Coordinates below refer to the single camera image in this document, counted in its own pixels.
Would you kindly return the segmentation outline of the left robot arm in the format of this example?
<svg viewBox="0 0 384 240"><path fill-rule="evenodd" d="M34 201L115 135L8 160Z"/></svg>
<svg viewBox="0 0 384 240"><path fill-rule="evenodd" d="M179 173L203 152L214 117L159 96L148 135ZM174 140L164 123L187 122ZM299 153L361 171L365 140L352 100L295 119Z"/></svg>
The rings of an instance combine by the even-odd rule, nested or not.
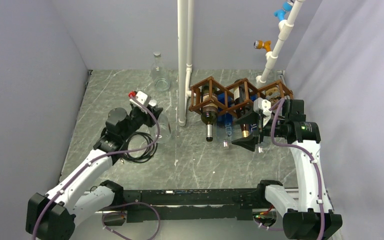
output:
<svg viewBox="0 0 384 240"><path fill-rule="evenodd" d="M124 203L121 185L106 180L92 192L85 191L123 154L129 153L127 139L141 126L156 125L163 108L148 104L145 109L131 104L108 113L100 139L84 161L57 186L45 194L35 193L28 201L26 231L32 239L68 240L76 227L95 212L119 209Z"/></svg>

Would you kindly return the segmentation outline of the clear bottle with cork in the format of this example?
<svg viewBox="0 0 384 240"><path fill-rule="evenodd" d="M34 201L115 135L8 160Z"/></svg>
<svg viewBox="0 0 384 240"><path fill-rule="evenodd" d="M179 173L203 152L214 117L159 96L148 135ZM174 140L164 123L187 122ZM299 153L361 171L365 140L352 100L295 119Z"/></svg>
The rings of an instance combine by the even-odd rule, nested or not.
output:
<svg viewBox="0 0 384 240"><path fill-rule="evenodd" d="M150 100L148 106L151 107L151 109L154 112L154 115L157 116L156 110L159 108L157 101L154 99ZM168 119L167 115L165 115L163 112L161 112L158 115L157 121L158 121L158 124L160 127L160 134L158 136L157 143L165 144L171 138L171 127L170 127L169 119Z"/></svg>

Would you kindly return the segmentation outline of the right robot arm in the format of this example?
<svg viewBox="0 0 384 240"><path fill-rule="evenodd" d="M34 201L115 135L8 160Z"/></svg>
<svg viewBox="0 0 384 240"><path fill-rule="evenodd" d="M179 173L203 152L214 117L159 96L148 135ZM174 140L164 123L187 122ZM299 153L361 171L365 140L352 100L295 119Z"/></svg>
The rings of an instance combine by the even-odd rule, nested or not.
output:
<svg viewBox="0 0 384 240"><path fill-rule="evenodd" d="M282 229L290 240L327 240L343 225L326 191L321 168L321 136L315 122L306 121L304 101L281 98L277 103L261 97L253 109L241 116L238 124L256 124L247 137L232 141L249 151L261 147L264 137L292 153L298 183L298 199L277 180L261 180L255 191L237 195L242 207L269 208L282 217Z"/></svg>

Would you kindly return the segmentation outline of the clear bottle dark label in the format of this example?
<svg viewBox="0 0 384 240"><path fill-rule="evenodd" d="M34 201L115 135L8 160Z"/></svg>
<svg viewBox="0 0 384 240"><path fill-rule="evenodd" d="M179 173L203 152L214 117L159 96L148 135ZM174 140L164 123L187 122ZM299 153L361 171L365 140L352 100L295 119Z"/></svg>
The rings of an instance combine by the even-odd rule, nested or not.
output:
<svg viewBox="0 0 384 240"><path fill-rule="evenodd" d="M166 92L170 89L171 82L162 61L162 55L160 52L155 51L153 57L154 62L151 65L150 76L154 82L154 87L160 92Z"/></svg>

